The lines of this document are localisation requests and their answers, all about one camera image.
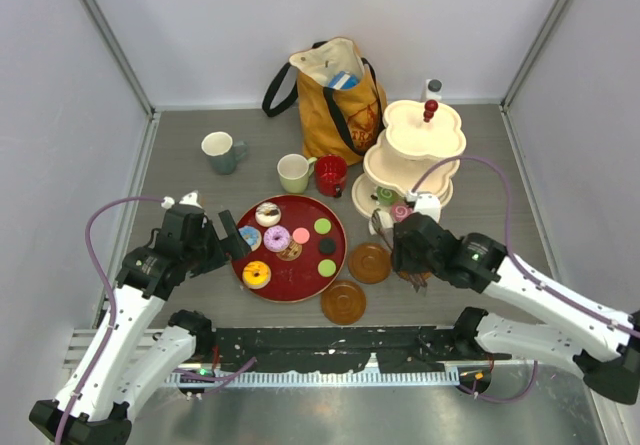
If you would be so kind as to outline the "pink swirl roll cake front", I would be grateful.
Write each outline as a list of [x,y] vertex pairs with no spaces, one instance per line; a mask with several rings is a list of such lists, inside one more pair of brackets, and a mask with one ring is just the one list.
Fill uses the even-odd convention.
[[390,215],[395,223],[402,222],[413,213],[413,209],[406,203],[399,201],[390,208]]

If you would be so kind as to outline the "white cake slice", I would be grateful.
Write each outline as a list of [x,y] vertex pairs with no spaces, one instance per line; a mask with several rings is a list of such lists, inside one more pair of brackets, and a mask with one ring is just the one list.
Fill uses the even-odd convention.
[[371,235],[382,234],[388,230],[391,230],[393,228],[393,225],[394,221],[391,215],[386,210],[378,208],[373,211],[369,219],[369,233]]

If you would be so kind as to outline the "green swirl roll cake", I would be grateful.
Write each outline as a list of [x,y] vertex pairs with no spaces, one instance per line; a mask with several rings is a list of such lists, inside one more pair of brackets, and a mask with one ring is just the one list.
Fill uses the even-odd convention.
[[401,196],[394,190],[380,186],[376,188],[375,196],[377,202],[384,207],[391,207],[401,199]]

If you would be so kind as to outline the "pink sandwich cookie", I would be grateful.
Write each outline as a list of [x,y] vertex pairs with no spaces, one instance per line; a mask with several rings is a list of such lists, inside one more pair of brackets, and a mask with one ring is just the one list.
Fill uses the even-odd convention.
[[296,243],[304,245],[310,240],[311,233],[307,228],[298,227],[292,232],[291,237]]

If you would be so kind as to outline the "black sandwich cookie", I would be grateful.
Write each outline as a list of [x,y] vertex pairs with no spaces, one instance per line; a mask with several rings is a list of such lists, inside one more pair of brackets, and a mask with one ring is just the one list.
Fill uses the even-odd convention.
[[336,251],[336,242],[329,237],[323,238],[318,243],[318,251],[324,256],[333,255]]

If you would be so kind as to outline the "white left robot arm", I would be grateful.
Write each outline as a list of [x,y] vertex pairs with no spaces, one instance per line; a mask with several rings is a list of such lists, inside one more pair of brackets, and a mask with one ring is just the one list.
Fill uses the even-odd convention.
[[109,308],[85,355],[55,398],[37,401],[30,422],[56,444],[124,444],[149,397],[183,362],[202,362],[213,351],[210,319],[196,311],[174,313],[158,342],[133,358],[148,326],[186,279],[217,270],[251,251],[227,210],[219,237],[191,192],[161,202],[164,218],[142,246],[127,253]]

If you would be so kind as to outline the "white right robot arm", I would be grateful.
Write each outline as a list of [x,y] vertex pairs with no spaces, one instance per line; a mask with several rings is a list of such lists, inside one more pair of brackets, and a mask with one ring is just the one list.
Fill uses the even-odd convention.
[[452,334],[464,358],[482,351],[541,360],[581,378],[623,405],[639,397],[639,315],[594,302],[534,270],[500,242],[480,233],[456,237],[414,213],[393,227],[392,266],[429,272],[458,289],[511,304],[539,319],[515,324],[465,311]]

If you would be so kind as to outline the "blue frosted donut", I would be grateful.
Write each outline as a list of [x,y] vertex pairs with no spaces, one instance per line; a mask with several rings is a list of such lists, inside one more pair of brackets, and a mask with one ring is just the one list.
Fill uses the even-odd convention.
[[239,233],[252,252],[259,249],[262,244],[262,234],[257,228],[245,225],[239,229]]

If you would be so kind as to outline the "yellow frosted donut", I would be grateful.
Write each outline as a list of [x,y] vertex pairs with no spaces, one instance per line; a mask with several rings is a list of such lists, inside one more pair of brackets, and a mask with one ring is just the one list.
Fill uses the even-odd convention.
[[268,264],[263,261],[251,261],[242,270],[242,281],[246,287],[258,290],[266,287],[271,281],[272,272]]

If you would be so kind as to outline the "brown wooden saucer right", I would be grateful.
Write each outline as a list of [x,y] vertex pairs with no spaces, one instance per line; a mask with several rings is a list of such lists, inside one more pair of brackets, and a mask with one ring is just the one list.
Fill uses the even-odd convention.
[[403,280],[406,280],[409,282],[418,282],[418,283],[427,281],[431,277],[430,272],[413,273],[413,274],[410,274],[407,272],[398,272],[397,275]]

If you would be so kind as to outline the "brown wooden saucer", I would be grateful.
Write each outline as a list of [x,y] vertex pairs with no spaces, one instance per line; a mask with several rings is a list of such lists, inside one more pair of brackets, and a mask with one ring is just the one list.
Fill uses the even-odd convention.
[[362,243],[350,252],[348,268],[352,277],[361,283],[380,283],[391,273],[391,256],[379,244]]
[[410,274],[407,272],[398,272],[397,275],[403,280],[406,280],[409,282],[418,282],[418,283],[427,281],[431,277],[430,272],[413,273],[413,274]]
[[356,283],[348,280],[334,281],[321,294],[324,316],[337,325],[352,325],[359,321],[367,306],[366,295]]

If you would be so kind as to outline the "purple sprinkled donut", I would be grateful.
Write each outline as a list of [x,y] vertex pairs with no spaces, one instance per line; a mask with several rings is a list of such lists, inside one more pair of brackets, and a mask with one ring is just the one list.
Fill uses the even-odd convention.
[[263,243],[267,250],[279,253],[284,251],[291,242],[290,232],[281,225],[274,225],[266,229]]

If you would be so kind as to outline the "chocolate white frosted donut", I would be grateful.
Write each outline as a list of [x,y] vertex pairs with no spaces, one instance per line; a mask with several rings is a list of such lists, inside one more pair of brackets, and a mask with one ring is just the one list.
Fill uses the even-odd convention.
[[269,228],[278,225],[281,217],[280,207],[273,202],[263,202],[256,207],[255,220],[262,227]]

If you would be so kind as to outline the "brown wooden saucer left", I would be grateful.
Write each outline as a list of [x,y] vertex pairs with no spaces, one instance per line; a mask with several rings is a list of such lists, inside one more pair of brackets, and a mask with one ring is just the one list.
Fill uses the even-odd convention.
[[352,277],[361,283],[380,283],[391,273],[391,256],[379,244],[362,243],[350,252],[348,268]]

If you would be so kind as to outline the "round red lacquer tray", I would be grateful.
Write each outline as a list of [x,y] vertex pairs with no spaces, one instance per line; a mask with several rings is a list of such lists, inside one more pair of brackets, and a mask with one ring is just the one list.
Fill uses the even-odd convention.
[[[277,204],[281,209],[282,217],[278,225],[285,227],[290,234],[298,227],[307,228],[311,233],[310,240],[301,245],[291,237],[284,251],[274,253],[267,250],[263,243],[267,228],[257,224],[255,210],[258,205],[254,205],[237,221],[237,225],[239,228],[245,225],[257,228],[262,234],[262,244],[246,258],[232,263],[235,277],[251,293],[271,302],[295,303],[322,293],[337,278],[348,251],[346,232],[340,219],[321,201],[303,195],[279,195],[269,197],[267,201]],[[328,234],[320,235],[314,231],[314,222],[319,218],[331,221],[332,229]],[[336,242],[336,251],[330,256],[318,251],[319,241],[326,237]],[[322,277],[318,274],[317,266],[323,259],[331,259],[336,263],[337,270],[333,276]],[[244,285],[241,274],[246,264],[256,260],[270,266],[272,277],[266,287],[252,290]]]

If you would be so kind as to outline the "green macaron upper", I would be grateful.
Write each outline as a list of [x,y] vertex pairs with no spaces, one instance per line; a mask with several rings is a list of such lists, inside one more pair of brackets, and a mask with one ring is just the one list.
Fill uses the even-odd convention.
[[314,222],[314,231],[317,234],[325,235],[328,234],[332,229],[332,223],[327,218],[319,218]]

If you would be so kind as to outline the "green macaron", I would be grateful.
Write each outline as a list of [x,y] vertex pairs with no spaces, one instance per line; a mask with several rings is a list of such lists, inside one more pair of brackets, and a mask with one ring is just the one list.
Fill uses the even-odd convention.
[[325,235],[328,234],[332,229],[332,223],[327,218],[319,218],[314,222],[314,231],[317,234]]
[[318,263],[317,272],[322,277],[331,277],[336,273],[337,265],[331,259],[323,259]]

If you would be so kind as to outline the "green macaron lower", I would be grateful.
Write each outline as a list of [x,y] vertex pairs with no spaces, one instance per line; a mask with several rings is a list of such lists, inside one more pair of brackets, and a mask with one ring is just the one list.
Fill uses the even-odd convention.
[[318,263],[317,272],[322,277],[331,277],[336,273],[337,265],[331,259],[323,259]]

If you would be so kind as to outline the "grey-green ceramic mug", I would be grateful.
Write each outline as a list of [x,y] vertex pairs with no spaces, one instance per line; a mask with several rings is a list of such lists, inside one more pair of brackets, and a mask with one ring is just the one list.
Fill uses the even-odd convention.
[[231,175],[247,155],[249,147],[244,141],[235,141],[228,133],[217,131],[204,137],[201,150],[217,174]]

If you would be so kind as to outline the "light green ceramic mug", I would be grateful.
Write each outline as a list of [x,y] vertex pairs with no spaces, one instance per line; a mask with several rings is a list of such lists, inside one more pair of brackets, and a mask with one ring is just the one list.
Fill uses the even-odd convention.
[[303,194],[308,187],[316,162],[316,157],[306,158],[299,154],[283,156],[277,163],[282,188],[289,194]]

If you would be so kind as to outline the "brown wooden saucer front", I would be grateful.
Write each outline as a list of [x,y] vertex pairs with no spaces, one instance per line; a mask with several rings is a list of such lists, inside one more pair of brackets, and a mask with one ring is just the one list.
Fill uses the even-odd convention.
[[366,295],[356,283],[348,280],[334,281],[321,294],[324,316],[337,325],[352,325],[359,321],[367,306]]

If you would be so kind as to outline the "three-tier cream cake stand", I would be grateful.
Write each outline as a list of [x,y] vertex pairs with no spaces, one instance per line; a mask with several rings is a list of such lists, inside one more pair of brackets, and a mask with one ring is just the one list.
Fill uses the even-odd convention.
[[460,163],[441,161],[461,155],[467,144],[458,112],[434,100],[398,100],[386,107],[383,125],[363,159],[364,173],[352,186],[356,210],[366,219],[378,208],[390,214],[391,207],[377,202],[378,186],[397,192],[412,209],[418,193],[432,193],[443,209],[452,198]]

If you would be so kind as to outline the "red ceramic mug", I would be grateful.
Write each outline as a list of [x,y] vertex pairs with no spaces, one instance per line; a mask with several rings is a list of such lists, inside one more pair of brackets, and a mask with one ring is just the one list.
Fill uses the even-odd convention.
[[315,162],[315,183],[324,196],[340,198],[346,187],[348,165],[337,155],[325,155]]

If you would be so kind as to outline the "yellow canvas tote bag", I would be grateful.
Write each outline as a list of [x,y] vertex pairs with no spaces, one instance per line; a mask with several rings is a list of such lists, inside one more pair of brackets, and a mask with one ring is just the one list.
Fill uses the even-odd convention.
[[[340,71],[357,75],[358,85],[328,88]],[[373,65],[349,38],[316,42],[290,55],[267,87],[262,110],[273,118],[293,105],[299,109],[306,157],[333,154],[349,165],[359,163],[384,130],[386,92]]]

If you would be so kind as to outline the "white bottle grey cap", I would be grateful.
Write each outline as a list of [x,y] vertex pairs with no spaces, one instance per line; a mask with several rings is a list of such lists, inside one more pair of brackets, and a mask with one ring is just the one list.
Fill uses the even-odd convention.
[[442,90],[442,82],[439,79],[427,80],[425,82],[424,100],[440,101],[442,99],[441,90]]

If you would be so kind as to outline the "blue white box in bag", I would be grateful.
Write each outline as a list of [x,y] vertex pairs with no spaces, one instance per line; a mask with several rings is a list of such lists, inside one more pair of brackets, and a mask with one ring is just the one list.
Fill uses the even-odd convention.
[[334,75],[328,82],[327,87],[334,90],[349,90],[358,85],[360,79],[357,75],[340,71]]

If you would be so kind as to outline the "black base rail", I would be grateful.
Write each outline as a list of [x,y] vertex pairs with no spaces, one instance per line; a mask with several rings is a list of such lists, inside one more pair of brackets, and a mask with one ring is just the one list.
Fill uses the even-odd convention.
[[371,359],[383,373],[429,372],[462,358],[449,329],[428,326],[219,328],[215,338],[223,371],[254,358],[262,373],[361,372]]

